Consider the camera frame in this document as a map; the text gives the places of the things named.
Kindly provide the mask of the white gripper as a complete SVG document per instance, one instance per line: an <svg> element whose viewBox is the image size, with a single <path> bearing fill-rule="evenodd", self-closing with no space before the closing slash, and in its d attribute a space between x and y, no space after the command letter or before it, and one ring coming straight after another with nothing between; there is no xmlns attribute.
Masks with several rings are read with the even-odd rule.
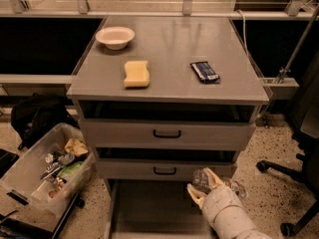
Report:
<svg viewBox="0 0 319 239"><path fill-rule="evenodd" d="M210 168L206 167L203 172L207 177L205 188L211 191L209 194L190 183L186 187L191 199L202 209L203 217L209 223L229 223L238 218L244 210L237 195Z"/></svg>

